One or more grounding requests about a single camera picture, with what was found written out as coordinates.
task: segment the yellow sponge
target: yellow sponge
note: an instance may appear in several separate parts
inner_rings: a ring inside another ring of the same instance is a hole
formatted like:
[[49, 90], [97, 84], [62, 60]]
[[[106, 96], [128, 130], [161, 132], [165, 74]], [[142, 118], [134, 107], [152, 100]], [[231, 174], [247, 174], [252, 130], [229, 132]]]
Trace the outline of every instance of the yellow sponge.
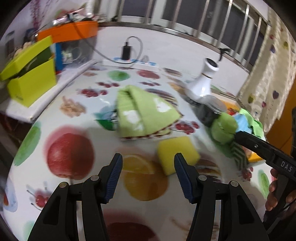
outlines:
[[168, 176], [175, 173], [174, 156], [182, 153], [189, 165], [195, 165], [200, 158], [189, 137], [166, 139], [158, 144], [158, 158], [164, 173]]

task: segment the plug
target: plug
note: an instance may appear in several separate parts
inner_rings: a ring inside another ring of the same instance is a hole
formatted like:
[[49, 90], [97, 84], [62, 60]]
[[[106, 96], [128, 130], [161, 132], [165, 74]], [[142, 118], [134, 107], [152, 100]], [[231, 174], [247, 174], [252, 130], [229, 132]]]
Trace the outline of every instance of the plug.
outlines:
[[130, 60], [131, 58], [131, 46], [126, 42], [125, 46], [122, 47], [121, 59]]

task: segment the orange tray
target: orange tray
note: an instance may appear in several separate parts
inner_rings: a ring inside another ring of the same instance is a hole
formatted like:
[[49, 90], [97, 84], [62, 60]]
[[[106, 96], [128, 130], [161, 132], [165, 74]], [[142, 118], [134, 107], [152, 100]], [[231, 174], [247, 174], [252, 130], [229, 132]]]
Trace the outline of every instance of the orange tray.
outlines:
[[50, 35], [54, 43], [79, 40], [82, 39], [82, 37], [86, 39], [98, 34], [98, 26], [98, 23], [94, 21], [67, 23], [40, 31], [38, 33], [38, 41]]

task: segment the white power strip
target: white power strip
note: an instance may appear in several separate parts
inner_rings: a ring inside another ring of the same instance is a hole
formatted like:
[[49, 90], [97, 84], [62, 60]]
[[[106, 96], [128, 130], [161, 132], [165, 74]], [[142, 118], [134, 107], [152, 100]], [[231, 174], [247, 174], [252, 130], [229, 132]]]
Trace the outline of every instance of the white power strip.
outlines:
[[147, 63], [145, 63], [140, 60], [137, 60], [135, 63], [132, 63], [132, 64], [124, 64], [124, 63], [128, 63], [128, 62], [133, 62], [134, 59], [126, 61], [126, 60], [122, 60], [121, 58], [117, 57], [117, 58], [113, 58], [113, 60], [118, 63], [104, 59], [103, 65], [104, 66], [114, 66], [114, 67], [125, 67], [125, 68], [132, 68], [132, 69], [148, 70], [148, 71], [156, 72], [156, 73], [159, 71], [158, 64], [151, 62], [151, 61], [148, 61]]

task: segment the hand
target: hand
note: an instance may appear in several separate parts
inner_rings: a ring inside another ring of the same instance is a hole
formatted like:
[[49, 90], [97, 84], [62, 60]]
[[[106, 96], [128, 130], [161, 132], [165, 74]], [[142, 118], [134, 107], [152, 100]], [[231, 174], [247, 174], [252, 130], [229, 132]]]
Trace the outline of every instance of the hand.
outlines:
[[[275, 169], [271, 169], [270, 173], [273, 177], [277, 178], [278, 171]], [[267, 201], [265, 203], [265, 208], [267, 211], [271, 211], [278, 204], [278, 200], [274, 196], [274, 190], [276, 189], [276, 180], [273, 181], [269, 185], [269, 194], [267, 196]], [[296, 199], [296, 190], [292, 191], [286, 198], [286, 203], [291, 203], [294, 199]], [[288, 210], [285, 212], [283, 218], [286, 218], [293, 214], [296, 211], [296, 202], [293, 203]]]

